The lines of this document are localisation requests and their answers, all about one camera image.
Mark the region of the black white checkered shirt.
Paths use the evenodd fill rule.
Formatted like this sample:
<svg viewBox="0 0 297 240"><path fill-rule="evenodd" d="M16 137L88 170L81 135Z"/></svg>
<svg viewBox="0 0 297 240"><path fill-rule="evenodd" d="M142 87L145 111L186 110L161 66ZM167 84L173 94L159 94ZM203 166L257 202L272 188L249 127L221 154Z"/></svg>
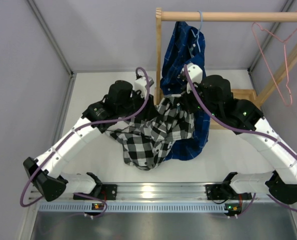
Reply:
<svg viewBox="0 0 297 240"><path fill-rule="evenodd" d="M176 141L193 137L194 114L184 110L177 97L164 97L156 107L158 115L148 121L133 117L125 128L105 133L122 145L124 163L142 171L157 168Z"/></svg>

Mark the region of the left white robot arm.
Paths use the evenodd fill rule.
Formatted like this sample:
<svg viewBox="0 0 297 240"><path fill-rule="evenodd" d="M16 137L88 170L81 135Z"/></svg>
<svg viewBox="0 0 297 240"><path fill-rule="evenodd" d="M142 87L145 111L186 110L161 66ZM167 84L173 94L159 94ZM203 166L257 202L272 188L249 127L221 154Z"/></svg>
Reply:
<svg viewBox="0 0 297 240"><path fill-rule="evenodd" d="M148 93L152 78L138 78L134 84L117 80L102 100L90 104L75 125L56 144L36 158L28 157L23 166L27 176L42 197L54 201L63 194L82 194L95 200L102 193L102 182L87 172L64 173L65 166L93 139L103 134L116 119L134 115L150 120L157 111L153 96Z"/></svg>

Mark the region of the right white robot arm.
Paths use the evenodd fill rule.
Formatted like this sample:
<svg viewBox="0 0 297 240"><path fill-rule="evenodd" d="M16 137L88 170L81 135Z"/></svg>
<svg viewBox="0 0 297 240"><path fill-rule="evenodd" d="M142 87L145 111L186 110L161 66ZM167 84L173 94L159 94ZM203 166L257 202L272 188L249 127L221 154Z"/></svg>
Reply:
<svg viewBox="0 0 297 240"><path fill-rule="evenodd" d="M219 125L251 145L270 165L263 173L229 173L221 183L228 199L238 194L267 194L275 200L297 203L297 153L273 130L259 108L248 99L234 97L230 82L220 75L193 78L182 75L184 106L205 112Z"/></svg>

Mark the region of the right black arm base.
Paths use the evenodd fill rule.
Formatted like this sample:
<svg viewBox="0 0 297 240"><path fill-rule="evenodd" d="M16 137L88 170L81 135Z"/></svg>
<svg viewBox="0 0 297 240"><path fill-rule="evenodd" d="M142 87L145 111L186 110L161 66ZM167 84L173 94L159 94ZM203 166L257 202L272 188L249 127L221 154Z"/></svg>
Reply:
<svg viewBox="0 0 297 240"><path fill-rule="evenodd" d="M233 200L236 193L227 184L207 184L205 186L208 200L212 201L227 201Z"/></svg>

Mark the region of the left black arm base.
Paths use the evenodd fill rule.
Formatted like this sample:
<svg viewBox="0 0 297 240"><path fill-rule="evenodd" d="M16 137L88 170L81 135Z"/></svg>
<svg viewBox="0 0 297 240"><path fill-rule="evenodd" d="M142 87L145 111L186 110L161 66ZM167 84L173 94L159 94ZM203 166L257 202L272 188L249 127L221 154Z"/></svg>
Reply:
<svg viewBox="0 0 297 240"><path fill-rule="evenodd" d="M94 198L100 200L116 200L118 193L118 185L117 184L106 184L102 183L101 180L93 173L87 172L88 176L90 176L96 183L96 186L89 193L78 193L73 195L74 200L93 200Z"/></svg>

